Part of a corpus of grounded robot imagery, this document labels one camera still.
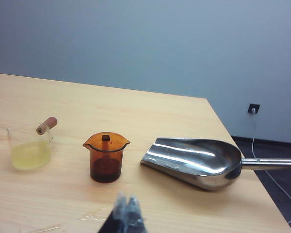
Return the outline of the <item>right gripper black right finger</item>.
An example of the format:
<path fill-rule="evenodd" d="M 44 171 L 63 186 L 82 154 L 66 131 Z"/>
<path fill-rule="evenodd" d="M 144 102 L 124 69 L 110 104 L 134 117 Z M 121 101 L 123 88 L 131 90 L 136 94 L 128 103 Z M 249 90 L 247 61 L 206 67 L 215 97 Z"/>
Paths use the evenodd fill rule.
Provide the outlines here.
<path fill-rule="evenodd" d="M 146 233 L 144 219 L 142 217 L 138 199 L 132 195 L 126 206 L 126 232 Z"/>

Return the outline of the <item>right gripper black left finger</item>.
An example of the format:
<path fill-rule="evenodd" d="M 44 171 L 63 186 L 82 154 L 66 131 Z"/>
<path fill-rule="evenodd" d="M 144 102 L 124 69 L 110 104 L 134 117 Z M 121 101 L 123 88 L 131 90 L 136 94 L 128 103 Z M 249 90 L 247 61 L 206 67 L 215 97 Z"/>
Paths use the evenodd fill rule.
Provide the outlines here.
<path fill-rule="evenodd" d="M 98 233 L 121 233 L 123 229 L 123 217 L 126 208 L 126 196 L 119 192 L 113 209 L 105 220 Z"/>

